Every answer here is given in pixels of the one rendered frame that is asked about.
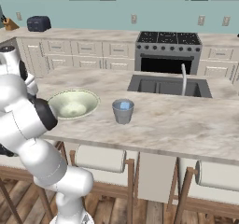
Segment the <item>grey curved tap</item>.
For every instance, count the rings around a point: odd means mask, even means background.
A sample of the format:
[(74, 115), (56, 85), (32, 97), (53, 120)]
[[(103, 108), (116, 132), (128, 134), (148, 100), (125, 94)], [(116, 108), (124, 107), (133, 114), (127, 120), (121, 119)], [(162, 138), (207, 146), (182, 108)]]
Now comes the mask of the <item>grey curved tap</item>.
[(186, 67), (185, 64), (181, 64), (181, 71), (183, 76), (183, 83), (182, 83), (182, 96), (185, 96), (186, 94), (186, 88), (187, 88), (187, 74), (186, 74)]

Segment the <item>grey sink basin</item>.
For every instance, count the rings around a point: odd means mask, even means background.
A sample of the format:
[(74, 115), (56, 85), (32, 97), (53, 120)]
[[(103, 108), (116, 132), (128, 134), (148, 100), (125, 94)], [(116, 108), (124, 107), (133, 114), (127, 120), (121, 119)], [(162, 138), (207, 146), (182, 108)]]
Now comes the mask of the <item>grey sink basin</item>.
[[(181, 95), (183, 91), (183, 78), (133, 75), (128, 91)], [(207, 81), (195, 78), (187, 79), (185, 95), (203, 98), (212, 97)]]

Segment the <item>grey glass of water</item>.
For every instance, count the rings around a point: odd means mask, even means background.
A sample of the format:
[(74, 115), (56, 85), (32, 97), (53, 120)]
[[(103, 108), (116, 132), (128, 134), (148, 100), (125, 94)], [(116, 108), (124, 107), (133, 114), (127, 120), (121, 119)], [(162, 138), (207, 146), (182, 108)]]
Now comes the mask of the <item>grey glass of water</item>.
[[(122, 102), (128, 102), (130, 108), (128, 110), (122, 110), (120, 108)], [(112, 103), (112, 109), (115, 115), (115, 120), (118, 124), (128, 124), (131, 121), (134, 112), (134, 102), (129, 99), (118, 99)]]

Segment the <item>wooden knife block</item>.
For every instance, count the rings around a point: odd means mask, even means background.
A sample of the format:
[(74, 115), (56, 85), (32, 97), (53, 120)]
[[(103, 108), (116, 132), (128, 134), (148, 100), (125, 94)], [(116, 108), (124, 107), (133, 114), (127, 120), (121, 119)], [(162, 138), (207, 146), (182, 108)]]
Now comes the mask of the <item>wooden knife block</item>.
[(12, 19), (6, 18), (5, 16), (1, 17), (1, 22), (7, 31), (19, 29), (19, 26)]

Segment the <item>cream cupboard run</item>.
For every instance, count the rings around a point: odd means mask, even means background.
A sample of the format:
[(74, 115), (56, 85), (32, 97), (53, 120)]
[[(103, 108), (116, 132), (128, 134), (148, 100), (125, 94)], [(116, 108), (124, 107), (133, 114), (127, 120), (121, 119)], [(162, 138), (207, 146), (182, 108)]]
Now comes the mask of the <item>cream cupboard run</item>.
[(239, 65), (239, 47), (204, 46), (197, 75), (225, 77), (233, 82)]
[(23, 37), (17, 43), (35, 77), (44, 77), (58, 66), (134, 70), (134, 43)]

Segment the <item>steel oven with hob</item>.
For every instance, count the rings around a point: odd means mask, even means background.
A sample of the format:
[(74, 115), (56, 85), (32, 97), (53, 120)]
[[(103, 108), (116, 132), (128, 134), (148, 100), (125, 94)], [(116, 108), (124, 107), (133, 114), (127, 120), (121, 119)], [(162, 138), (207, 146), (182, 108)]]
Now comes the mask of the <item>steel oven with hob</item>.
[(135, 43), (135, 71), (196, 75), (203, 44), (196, 33), (141, 32)]

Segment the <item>pale green bowl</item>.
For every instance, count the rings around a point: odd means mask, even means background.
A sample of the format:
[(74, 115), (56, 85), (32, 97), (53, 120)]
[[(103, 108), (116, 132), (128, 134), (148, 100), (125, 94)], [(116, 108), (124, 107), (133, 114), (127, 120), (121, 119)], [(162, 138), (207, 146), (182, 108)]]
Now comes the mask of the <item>pale green bowl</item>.
[(49, 98), (59, 119), (79, 119), (89, 116), (100, 104), (100, 98), (92, 91), (61, 91)]

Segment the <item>dark blue toaster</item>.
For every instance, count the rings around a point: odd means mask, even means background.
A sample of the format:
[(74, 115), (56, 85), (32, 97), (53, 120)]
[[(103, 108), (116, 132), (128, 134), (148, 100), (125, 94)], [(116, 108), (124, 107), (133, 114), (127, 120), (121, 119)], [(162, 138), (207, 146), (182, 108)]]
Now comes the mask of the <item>dark blue toaster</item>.
[(30, 32), (45, 32), (51, 28), (48, 16), (33, 16), (27, 19), (27, 28)]

